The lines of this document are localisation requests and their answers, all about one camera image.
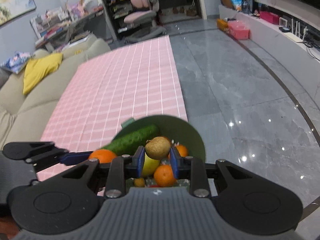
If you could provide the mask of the white wifi router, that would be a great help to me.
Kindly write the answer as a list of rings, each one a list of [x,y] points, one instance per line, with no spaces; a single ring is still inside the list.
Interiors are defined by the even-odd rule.
[[[296,21],[295,25],[292,26],[291,32],[286,33],[286,36],[294,42],[302,43],[305,40],[307,32],[308,28],[302,28],[300,22]]]

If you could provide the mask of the green colander bowl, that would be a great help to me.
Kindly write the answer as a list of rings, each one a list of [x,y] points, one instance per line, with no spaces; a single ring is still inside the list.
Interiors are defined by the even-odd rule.
[[[206,152],[203,140],[198,131],[188,122],[170,115],[152,115],[138,120],[130,119],[125,122],[123,129],[113,139],[117,139],[144,126],[156,125],[159,128],[159,136],[165,136],[174,142],[184,145],[189,155],[206,161]]]

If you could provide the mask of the blue snack bag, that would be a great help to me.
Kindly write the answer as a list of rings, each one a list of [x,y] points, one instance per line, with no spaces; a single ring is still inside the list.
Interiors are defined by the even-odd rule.
[[[230,0],[230,2],[236,11],[242,11],[242,0]]]

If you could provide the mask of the small yellow fruit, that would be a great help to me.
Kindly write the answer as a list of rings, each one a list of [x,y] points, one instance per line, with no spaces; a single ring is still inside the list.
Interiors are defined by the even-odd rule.
[[[144,178],[135,178],[133,180],[134,186],[135,187],[145,187],[146,182]]]

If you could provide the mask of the magenta tray box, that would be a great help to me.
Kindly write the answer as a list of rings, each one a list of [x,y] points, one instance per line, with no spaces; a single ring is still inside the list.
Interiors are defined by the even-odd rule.
[[[272,23],[272,24],[275,24],[275,25],[279,24],[279,16],[277,14],[272,13],[272,12],[261,11],[260,12],[260,18],[262,20],[267,21],[268,23]]]

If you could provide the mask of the blue patterned cushion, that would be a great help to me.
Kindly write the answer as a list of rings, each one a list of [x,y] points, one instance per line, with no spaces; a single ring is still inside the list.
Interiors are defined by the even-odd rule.
[[[19,74],[32,57],[31,53],[16,52],[14,56],[1,63],[1,69]]]

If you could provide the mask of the orange mandarin left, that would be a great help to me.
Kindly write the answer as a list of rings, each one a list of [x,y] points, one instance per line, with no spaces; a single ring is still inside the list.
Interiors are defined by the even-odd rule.
[[[92,152],[88,159],[98,159],[101,164],[111,163],[113,159],[115,159],[117,155],[113,153],[111,150],[99,149]]]

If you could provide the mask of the landscape wall painting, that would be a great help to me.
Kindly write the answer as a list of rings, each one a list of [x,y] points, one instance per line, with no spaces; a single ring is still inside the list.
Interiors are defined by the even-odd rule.
[[[11,20],[36,9],[34,0],[0,0],[1,19],[4,25]]]

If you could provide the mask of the yellow-green pear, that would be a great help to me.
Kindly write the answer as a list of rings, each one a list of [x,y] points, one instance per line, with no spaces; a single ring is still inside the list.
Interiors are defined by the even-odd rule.
[[[152,176],[160,163],[160,160],[151,159],[147,154],[145,154],[141,177],[145,178]]]

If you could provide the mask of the brown kiwi potato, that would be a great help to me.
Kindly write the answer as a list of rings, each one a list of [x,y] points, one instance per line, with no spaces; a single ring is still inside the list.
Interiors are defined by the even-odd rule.
[[[167,157],[170,148],[170,144],[164,138],[155,137],[152,140],[148,140],[145,152],[151,159],[161,160]]]

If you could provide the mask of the pink office chair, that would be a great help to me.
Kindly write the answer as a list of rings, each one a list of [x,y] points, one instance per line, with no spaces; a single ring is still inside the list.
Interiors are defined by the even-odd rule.
[[[125,43],[137,43],[166,35],[167,30],[157,23],[159,0],[130,0],[134,12],[124,18],[124,23],[138,27],[125,37]]]

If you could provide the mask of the orange mandarin middle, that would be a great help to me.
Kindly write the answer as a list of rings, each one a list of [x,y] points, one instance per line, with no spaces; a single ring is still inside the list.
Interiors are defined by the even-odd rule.
[[[187,157],[189,155],[189,151],[184,145],[178,144],[174,147],[178,150],[180,156]]]

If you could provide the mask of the pink storage box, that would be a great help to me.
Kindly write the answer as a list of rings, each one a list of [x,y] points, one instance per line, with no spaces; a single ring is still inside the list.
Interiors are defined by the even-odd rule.
[[[249,39],[250,29],[242,21],[228,21],[229,34],[237,40]]]

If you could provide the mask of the white photo frame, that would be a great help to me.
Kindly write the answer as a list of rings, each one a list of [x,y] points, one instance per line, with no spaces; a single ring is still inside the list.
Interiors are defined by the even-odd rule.
[[[279,18],[279,27],[287,28],[288,20],[283,17]]]

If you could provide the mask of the pink checked tablecloth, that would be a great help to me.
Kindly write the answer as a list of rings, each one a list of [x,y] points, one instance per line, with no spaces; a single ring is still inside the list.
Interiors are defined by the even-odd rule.
[[[170,38],[124,46],[81,64],[41,137],[71,152],[107,145],[131,119],[186,119]]]

